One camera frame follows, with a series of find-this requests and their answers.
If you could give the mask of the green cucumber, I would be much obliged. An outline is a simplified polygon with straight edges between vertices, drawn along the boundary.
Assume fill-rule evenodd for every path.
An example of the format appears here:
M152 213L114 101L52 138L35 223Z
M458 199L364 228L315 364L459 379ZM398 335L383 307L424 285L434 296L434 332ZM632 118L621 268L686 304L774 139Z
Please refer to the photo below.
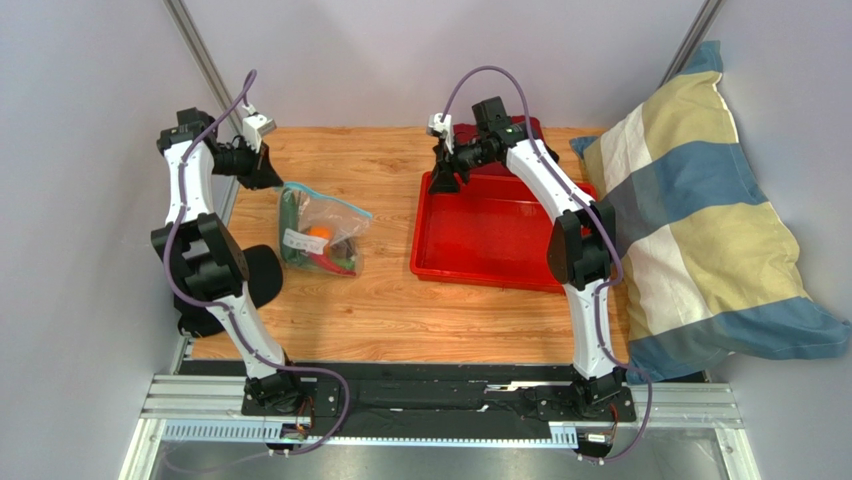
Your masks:
M281 192L279 202L280 253L282 260L287 264L296 263L299 257L298 251L285 243L286 232L289 229L298 231L299 206L300 200L298 193L293 193L287 189Z

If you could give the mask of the clear zip top bag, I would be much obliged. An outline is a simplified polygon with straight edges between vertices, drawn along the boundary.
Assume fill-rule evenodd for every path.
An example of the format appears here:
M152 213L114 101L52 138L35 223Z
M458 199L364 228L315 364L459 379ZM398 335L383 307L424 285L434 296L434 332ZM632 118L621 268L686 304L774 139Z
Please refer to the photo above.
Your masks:
M326 275L356 277L363 256L358 241L373 215L303 183L286 182L278 199L278 246L285 266Z

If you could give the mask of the orange fruit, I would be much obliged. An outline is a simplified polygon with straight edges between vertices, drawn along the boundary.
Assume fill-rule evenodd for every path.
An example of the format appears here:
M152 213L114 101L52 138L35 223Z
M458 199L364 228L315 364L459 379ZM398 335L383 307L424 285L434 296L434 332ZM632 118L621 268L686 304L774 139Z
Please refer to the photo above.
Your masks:
M317 237L331 241L334 238L334 231L326 226L313 225L307 230L307 234L312 237Z

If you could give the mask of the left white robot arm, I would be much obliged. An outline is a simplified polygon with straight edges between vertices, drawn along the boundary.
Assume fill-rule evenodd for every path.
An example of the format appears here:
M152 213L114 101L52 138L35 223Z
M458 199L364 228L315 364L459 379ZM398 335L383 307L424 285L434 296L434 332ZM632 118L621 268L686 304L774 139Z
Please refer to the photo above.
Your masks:
M198 109L177 113L177 124L156 145L170 174L165 224L150 234L174 294L182 324L194 336L225 332L245 368L246 409L292 414L306 405L293 362L275 341L257 307L274 299L283 271L267 245L242 249L212 204L212 179L230 176L250 190L280 187L263 136L274 124L253 107L243 132L218 139L219 120Z

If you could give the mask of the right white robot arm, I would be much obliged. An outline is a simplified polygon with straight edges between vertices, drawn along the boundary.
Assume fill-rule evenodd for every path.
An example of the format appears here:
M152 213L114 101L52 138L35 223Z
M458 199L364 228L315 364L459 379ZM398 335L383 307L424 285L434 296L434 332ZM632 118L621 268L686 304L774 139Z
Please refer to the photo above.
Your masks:
M437 138L429 191L455 194L473 170L500 163L519 178L551 223L547 265L563 287L574 335L574 406L582 416L604 409L622 387L623 370L610 348L608 295L614 262L615 214L605 201L583 192L556 164L525 121L514 122L499 97L472 108L477 136L461 142L450 115L429 117Z

